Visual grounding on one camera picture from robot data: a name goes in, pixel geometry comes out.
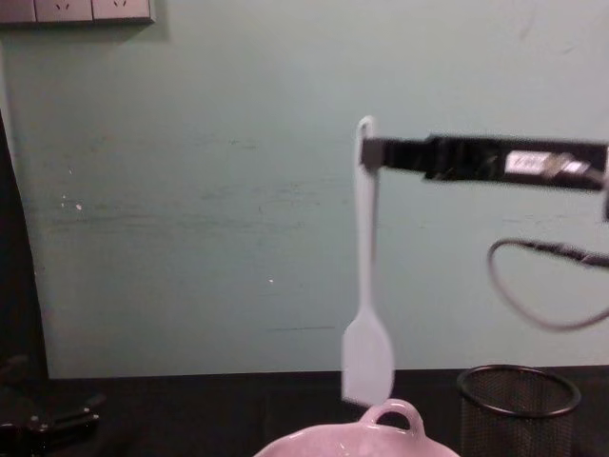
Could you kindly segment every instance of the light blue wall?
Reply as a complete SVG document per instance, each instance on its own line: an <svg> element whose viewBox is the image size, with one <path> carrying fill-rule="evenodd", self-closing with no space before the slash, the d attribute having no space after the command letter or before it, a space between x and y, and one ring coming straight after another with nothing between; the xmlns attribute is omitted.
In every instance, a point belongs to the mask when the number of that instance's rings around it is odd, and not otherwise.
<svg viewBox="0 0 609 457"><path fill-rule="evenodd" d="M387 135L609 137L603 0L168 0L149 28L2 41L54 377L337 369L365 114ZM600 203L387 171L400 368L609 363L609 324L530 328L483 266L502 235L609 250ZM501 259L550 316L607 303L600 274Z"/></svg>

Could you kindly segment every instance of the silicone spatula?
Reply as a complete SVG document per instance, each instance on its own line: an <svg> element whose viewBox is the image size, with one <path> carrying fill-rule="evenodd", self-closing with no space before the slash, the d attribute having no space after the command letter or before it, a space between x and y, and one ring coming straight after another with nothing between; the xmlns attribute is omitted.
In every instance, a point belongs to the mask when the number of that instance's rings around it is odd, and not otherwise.
<svg viewBox="0 0 609 457"><path fill-rule="evenodd" d="M343 336L343 399L364 406L389 398L395 371L393 347L374 300L380 164L362 163L363 139L374 134L374 119L365 117L357 129L354 164L360 306Z"/></svg>

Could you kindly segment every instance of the power socket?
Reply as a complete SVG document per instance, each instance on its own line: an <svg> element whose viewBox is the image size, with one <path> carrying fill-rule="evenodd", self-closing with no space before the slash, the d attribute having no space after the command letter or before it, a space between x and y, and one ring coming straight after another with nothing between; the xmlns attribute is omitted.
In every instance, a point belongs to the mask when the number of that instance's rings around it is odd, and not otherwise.
<svg viewBox="0 0 609 457"><path fill-rule="evenodd" d="M0 24L36 22L34 0L0 0Z"/></svg>
<svg viewBox="0 0 609 457"><path fill-rule="evenodd" d="M85 22L93 20L90 0L35 0L38 22Z"/></svg>
<svg viewBox="0 0 609 457"><path fill-rule="evenodd" d="M96 21L154 22L153 0L92 0Z"/></svg>

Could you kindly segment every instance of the table surface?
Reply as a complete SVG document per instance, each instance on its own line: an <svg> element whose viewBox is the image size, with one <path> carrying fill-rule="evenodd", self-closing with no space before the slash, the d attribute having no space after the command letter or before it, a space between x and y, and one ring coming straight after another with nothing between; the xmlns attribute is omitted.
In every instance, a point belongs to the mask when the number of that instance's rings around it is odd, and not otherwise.
<svg viewBox="0 0 609 457"><path fill-rule="evenodd" d="M573 457L609 455L609 367L552 370L582 394ZM393 393L419 410L430 438L456 451L459 373L399 371ZM33 389L49 407L78 405L99 392L108 397L95 436L53 457L251 457L301 428L353 422L363 414L341 401L340 373L334 372L65 380Z"/></svg>

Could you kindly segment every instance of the pink bowl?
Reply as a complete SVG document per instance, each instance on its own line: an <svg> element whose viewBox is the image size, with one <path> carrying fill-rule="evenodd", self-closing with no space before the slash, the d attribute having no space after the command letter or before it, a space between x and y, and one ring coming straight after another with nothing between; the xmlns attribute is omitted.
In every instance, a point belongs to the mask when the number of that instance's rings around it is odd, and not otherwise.
<svg viewBox="0 0 609 457"><path fill-rule="evenodd" d="M387 412L398 412L409 430L377 424ZM265 447L255 457L459 457L425 436L419 412L402 400L372 407L360 422L305 428Z"/></svg>

